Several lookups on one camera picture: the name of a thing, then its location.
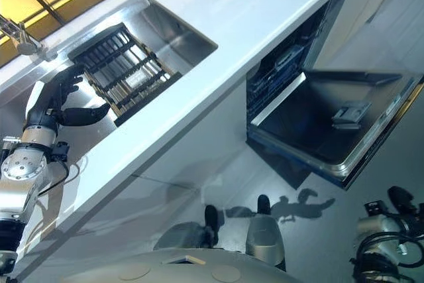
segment stainless steel sink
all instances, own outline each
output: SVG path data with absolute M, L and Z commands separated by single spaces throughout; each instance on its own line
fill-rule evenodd
M 217 45 L 196 31 L 186 22 L 169 12 L 155 0 L 130 0 L 118 9 L 91 23 L 65 42 L 52 48 L 57 57 L 51 62 L 31 65 L 25 75 L 14 83 L 22 87 L 18 92 L 2 89 L 0 92 L 0 138 L 6 135 L 20 136 L 25 119 L 25 106 L 36 80 L 49 80 L 54 74 L 72 65 L 68 54 L 111 26 L 123 23 L 129 32 L 149 47 L 158 59 L 173 72 L 181 75 L 212 53 Z M 79 91 L 69 96 L 66 107 L 97 107 L 104 101 L 84 79 Z M 116 129 L 116 114 L 108 116 L 88 127 L 62 127 L 58 139 L 71 144 L 70 163 L 76 162 L 87 151 Z

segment floor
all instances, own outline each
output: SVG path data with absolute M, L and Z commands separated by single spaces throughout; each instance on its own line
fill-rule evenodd
M 329 67 L 407 68 L 421 72 L 423 35 L 424 0 L 386 0 L 374 19 L 338 52 Z M 359 218 L 366 217 L 364 203 L 382 199 L 393 211 L 386 192 L 394 185 L 409 190 L 416 204 L 424 202 L 422 127 L 424 94 L 418 97 L 348 191 L 314 174 L 295 182 L 288 175 L 282 178 L 246 144 L 230 159 L 224 160 L 225 169 L 198 191 L 172 184 L 161 188 L 156 181 L 144 178 L 142 186 L 149 188 L 146 198 L 135 201 L 129 195 L 116 200 L 117 219 L 120 211 L 125 210 L 128 215 L 125 220 L 117 221 L 120 226 L 127 225 L 124 230 L 119 227 L 117 231 L 118 227 L 108 219 L 102 220 L 100 213 L 94 221 L 99 226 L 96 236 L 87 236 L 89 232 L 84 229 L 77 234 L 86 235 L 87 243 L 91 241 L 93 249 L 84 250 L 89 255 L 81 255 L 83 241 L 80 246 L 67 244 L 25 282 L 41 282 L 41 279 L 56 282 L 54 277 L 64 273 L 70 259 L 75 262 L 74 268 L 76 264 L 79 268 L 89 268 L 102 257 L 101 243 L 105 242 L 121 245 L 122 250 L 116 250 L 113 256 L 115 259 L 124 256 L 130 245 L 136 245 L 133 251 L 150 251 L 159 234 L 137 243 L 128 242 L 127 238 L 135 237 L 141 228 L 159 233 L 158 229 L 167 229 L 177 223 L 203 224 L 205 204 L 213 204 L 223 211 L 217 246 L 244 251 L 248 217 L 256 210 L 260 194 L 270 198 L 273 215 L 279 220 L 290 275 L 303 282 L 352 282 L 349 259 L 355 253 L 356 223 Z M 222 187 L 224 176 L 232 176 L 228 187 Z M 136 179 L 135 183 L 138 182 L 142 182 L 141 178 Z M 159 214 L 157 206 L 164 200 L 185 208 L 167 209 Z M 147 217 L 140 217 L 140 205 L 144 205 Z M 102 239 L 96 244 L 98 236 Z M 406 258 L 413 258 L 414 252 L 411 250 Z M 401 271 L 417 282 L 424 282 L 424 267 Z

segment silver metal cylinder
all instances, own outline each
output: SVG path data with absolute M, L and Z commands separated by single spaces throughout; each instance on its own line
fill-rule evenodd
M 56 133 L 47 127 L 33 125 L 25 129 L 21 142 L 35 142 L 47 147 L 51 147 L 56 139 Z

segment cabinet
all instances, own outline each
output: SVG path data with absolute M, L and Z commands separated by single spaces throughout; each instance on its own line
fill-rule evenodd
M 372 18 L 382 2 L 383 0 L 345 0 L 315 61 L 314 68 L 325 68 L 337 50 Z

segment glossy white surface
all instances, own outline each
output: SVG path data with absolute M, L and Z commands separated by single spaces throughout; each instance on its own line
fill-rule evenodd
M 52 45 L 126 0 L 106 0 L 46 39 Z M 218 49 L 91 149 L 80 174 L 42 198 L 26 236 L 44 218 L 33 247 L 54 228 L 69 229 L 172 137 L 239 81 L 255 63 L 327 0 L 157 0 L 218 44 Z M 20 57 L 0 70 L 0 82 L 28 64 Z M 24 247 L 21 245 L 21 256 Z

